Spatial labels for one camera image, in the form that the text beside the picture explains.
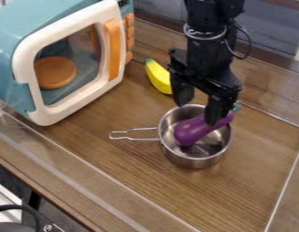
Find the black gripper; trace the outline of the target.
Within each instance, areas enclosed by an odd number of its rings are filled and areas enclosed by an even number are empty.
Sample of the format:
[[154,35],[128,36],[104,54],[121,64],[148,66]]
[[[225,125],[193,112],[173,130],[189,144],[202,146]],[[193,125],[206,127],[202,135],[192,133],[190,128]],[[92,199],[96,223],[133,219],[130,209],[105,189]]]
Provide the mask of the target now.
[[204,119],[209,126],[224,119],[234,109],[241,83],[229,69],[229,64],[214,66],[209,70],[200,70],[188,66],[188,52],[170,48],[170,86],[174,103],[178,107],[188,104],[194,97],[194,90],[208,95],[208,103],[204,109]]

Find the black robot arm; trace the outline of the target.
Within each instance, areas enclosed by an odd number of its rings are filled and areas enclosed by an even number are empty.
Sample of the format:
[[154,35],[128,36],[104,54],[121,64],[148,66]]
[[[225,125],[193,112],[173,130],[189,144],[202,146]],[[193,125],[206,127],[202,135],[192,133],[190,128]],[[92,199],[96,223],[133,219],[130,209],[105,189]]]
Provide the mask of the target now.
[[188,20],[184,35],[188,46],[168,50],[170,87],[177,106],[188,104],[200,90],[208,95],[204,120],[209,125],[233,110],[242,84],[230,71],[237,33],[242,32],[237,16],[245,0],[184,0]]

